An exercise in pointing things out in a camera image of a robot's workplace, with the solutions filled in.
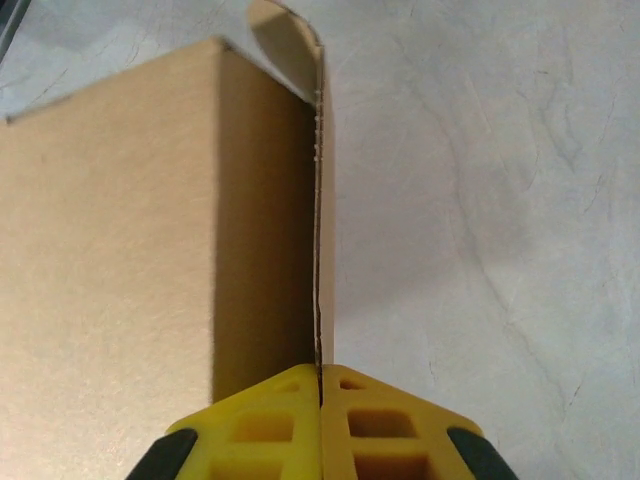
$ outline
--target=cut cardboard edge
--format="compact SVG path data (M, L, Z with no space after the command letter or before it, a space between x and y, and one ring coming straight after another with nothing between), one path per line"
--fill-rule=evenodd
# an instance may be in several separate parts
M275 0L254 0L251 29L273 65L316 109L314 331L316 366L333 361L335 167L333 115L325 51L311 25Z

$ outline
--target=cardboard box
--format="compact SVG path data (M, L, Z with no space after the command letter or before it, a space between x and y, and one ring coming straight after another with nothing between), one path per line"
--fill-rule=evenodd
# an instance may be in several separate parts
M331 360L323 49L274 3L249 20L305 100L214 38L0 125L9 478L123 478L212 384Z

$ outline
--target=gray countertop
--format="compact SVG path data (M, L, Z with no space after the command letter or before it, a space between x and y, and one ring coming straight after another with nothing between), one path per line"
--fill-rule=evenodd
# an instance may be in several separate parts
M329 55L336 361L470 416L522 479L639 478L640 4L288 4ZM258 55L245 8L34 0L0 114L212 34ZM0 477L121 478L144 449L115 445L113 477L27 468L60 422Z

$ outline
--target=square hole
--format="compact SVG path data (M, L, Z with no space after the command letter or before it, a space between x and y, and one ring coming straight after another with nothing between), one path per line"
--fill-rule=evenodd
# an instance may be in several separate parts
M211 480L280 480L282 463L279 462L227 462L214 464Z
M412 438L416 437L411 419L396 410L352 410L348 413L352 437Z
M356 382L349 380L348 378L343 378L340 380L340 388L342 390L364 390L362 385L357 384Z
M424 456L354 457L358 480L435 480Z
M293 417L285 412L251 412L240 417L231 440L234 442L290 442Z

